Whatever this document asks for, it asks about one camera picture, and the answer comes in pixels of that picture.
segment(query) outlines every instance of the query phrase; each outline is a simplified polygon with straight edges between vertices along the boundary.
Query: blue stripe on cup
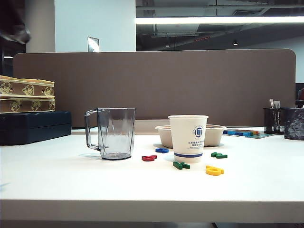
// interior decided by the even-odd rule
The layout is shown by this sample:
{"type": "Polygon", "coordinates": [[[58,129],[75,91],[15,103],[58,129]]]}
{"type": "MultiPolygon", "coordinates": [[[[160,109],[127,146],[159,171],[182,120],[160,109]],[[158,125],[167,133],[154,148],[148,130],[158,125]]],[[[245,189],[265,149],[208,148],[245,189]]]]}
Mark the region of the blue stripe on cup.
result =
{"type": "Polygon", "coordinates": [[[182,157],[182,158],[197,158],[203,155],[203,153],[199,154],[180,154],[180,153],[174,153],[175,156],[182,157]]]}

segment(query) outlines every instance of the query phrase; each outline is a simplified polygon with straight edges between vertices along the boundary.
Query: paper pulp bowl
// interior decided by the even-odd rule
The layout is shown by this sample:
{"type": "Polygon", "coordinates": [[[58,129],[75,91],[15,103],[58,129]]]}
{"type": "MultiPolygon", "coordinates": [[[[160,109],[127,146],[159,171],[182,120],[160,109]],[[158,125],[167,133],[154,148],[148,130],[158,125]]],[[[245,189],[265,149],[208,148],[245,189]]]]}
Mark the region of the paper pulp bowl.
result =
{"type": "Polygon", "coordinates": [[[162,145],[168,148],[173,148],[171,126],[157,126],[155,129],[158,130],[158,133],[160,134],[162,145]]]}
{"type": "MultiPolygon", "coordinates": [[[[168,148],[173,148],[172,136],[171,136],[171,126],[170,125],[157,126],[155,129],[158,130],[158,133],[161,137],[162,145],[164,145],[165,147],[168,147],[168,148]]],[[[220,143],[220,140],[222,138],[223,131],[225,129],[227,129],[227,128],[224,126],[207,124],[204,147],[218,146],[220,143]]]]}

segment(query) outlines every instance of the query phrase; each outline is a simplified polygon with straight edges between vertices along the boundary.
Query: paper cup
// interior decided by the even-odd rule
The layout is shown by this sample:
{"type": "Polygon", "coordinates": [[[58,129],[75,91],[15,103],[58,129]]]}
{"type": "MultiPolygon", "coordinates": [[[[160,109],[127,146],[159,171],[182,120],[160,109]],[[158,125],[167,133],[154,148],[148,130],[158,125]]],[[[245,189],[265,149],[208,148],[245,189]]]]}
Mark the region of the paper cup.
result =
{"type": "Polygon", "coordinates": [[[203,155],[207,115],[170,115],[174,158],[177,162],[200,162],[203,155]]]}

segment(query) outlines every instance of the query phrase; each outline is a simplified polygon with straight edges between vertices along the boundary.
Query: black case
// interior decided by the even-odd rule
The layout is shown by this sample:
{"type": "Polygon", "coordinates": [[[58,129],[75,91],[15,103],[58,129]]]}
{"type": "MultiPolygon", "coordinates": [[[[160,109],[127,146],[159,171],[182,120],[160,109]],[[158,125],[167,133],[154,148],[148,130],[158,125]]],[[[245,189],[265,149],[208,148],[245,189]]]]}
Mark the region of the black case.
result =
{"type": "Polygon", "coordinates": [[[20,145],[71,134],[71,113],[31,112],[0,114],[0,145],[20,145]]]}

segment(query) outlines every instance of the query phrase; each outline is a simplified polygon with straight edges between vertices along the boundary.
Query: brown partition panel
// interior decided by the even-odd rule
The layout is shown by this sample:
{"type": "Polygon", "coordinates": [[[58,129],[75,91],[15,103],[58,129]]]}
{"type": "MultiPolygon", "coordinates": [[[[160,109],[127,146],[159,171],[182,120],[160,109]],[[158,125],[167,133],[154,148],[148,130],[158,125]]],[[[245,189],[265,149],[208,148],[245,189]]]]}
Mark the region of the brown partition panel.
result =
{"type": "Polygon", "coordinates": [[[135,107],[137,119],[209,115],[209,124],[262,126],[269,99],[295,105],[288,49],[18,54],[14,76],[55,81],[56,110],[73,126],[96,107],[135,107]]]}

